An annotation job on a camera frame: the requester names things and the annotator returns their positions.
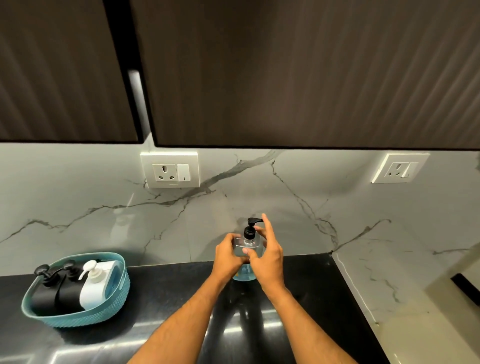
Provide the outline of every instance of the cabinet door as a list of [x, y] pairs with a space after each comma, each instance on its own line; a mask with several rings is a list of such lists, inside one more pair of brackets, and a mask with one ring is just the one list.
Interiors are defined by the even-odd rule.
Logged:
[[101, 1], [0, 1], [0, 141], [138, 142]]
[[131, 4], [158, 145], [480, 148], [480, 1]]

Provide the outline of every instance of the marble backsplash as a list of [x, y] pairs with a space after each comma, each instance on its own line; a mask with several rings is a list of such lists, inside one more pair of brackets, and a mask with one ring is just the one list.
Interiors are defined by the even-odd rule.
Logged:
[[90, 251], [129, 265], [212, 260], [265, 212], [285, 254], [333, 252], [380, 326], [426, 312], [418, 293], [480, 240], [477, 152], [434, 151], [413, 182], [371, 184], [383, 151], [199, 149], [200, 187], [150, 190], [139, 154], [151, 150], [1, 144], [0, 275]]

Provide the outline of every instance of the hand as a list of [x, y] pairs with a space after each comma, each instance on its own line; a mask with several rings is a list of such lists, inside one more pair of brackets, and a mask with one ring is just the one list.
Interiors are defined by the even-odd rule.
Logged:
[[243, 263], [248, 263], [247, 256], [233, 254], [232, 240], [241, 237], [240, 234], [228, 233], [223, 241], [215, 248], [215, 260], [211, 276], [218, 279], [224, 287], [238, 272]]
[[283, 249], [276, 241], [272, 224], [267, 215], [262, 214], [262, 218], [265, 229], [255, 226], [255, 230], [267, 241], [264, 255], [259, 258], [257, 253], [249, 248], [243, 248], [242, 251], [248, 254], [257, 280], [267, 297], [272, 300], [278, 294], [287, 291], [283, 281]]

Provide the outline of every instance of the electrical outlet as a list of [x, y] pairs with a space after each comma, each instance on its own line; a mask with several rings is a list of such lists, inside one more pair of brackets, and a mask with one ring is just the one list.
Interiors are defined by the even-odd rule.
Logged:
[[179, 180], [175, 164], [153, 164], [152, 167], [155, 180], [158, 182]]
[[143, 152], [148, 188], [200, 187], [197, 152]]
[[427, 161], [429, 153], [387, 153], [372, 183], [412, 181]]

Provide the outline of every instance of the white pump head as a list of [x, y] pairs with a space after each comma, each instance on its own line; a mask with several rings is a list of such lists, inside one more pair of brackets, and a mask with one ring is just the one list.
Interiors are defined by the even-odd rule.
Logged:
[[78, 278], [78, 280], [82, 280], [86, 272], [90, 272], [88, 274], [88, 278], [93, 282], [100, 282], [103, 279], [103, 269], [96, 267], [96, 260], [89, 260], [84, 264], [84, 271]]

